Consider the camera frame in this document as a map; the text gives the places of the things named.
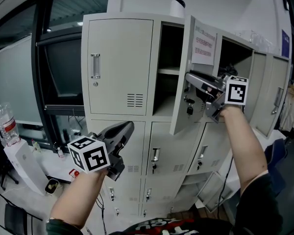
human arm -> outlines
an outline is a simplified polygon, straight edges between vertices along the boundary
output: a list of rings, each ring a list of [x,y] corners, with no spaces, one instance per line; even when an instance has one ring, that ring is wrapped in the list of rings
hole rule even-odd
[[[225,120],[242,193],[253,179],[267,171],[266,157],[240,108],[227,106],[221,115]]]
[[[80,173],[51,210],[51,218],[82,229],[97,200],[106,170]]]

blue chair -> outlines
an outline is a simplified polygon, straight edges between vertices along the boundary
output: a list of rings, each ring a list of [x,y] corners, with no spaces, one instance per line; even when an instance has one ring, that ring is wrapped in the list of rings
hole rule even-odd
[[[288,152],[285,148],[283,139],[274,141],[274,143],[268,146],[265,150],[268,171],[271,177],[272,189],[275,193],[275,196],[279,195],[279,193],[286,187],[286,183],[280,172],[277,170],[276,166],[282,162],[287,155]]]

white cylinder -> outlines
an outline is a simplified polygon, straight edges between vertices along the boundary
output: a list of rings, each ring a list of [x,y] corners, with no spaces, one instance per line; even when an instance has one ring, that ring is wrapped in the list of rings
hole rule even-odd
[[[179,18],[185,17],[185,3],[183,0],[172,0],[170,16]]]

water bottle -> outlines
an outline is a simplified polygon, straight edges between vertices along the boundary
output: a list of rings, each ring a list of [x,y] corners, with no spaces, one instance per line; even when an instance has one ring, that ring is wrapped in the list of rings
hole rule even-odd
[[[11,105],[8,102],[0,104],[0,131],[8,146],[21,140]]]

bottle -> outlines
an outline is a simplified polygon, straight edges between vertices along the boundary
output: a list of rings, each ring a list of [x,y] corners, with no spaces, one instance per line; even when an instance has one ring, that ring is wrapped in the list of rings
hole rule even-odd
[[[39,143],[37,143],[36,141],[34,141],[34,139],[31,139],[31,143],[33,144],[33,147],[34,147],[34,150],[35,151],[41,152],[41,148],[40,148]]]
[[[0,104],[0,131],[8,146],[21,140],[11,105],[8,102]]]
[[[61,160],[64,160],[64,154],[60,147],[58,147],[58,156]]]

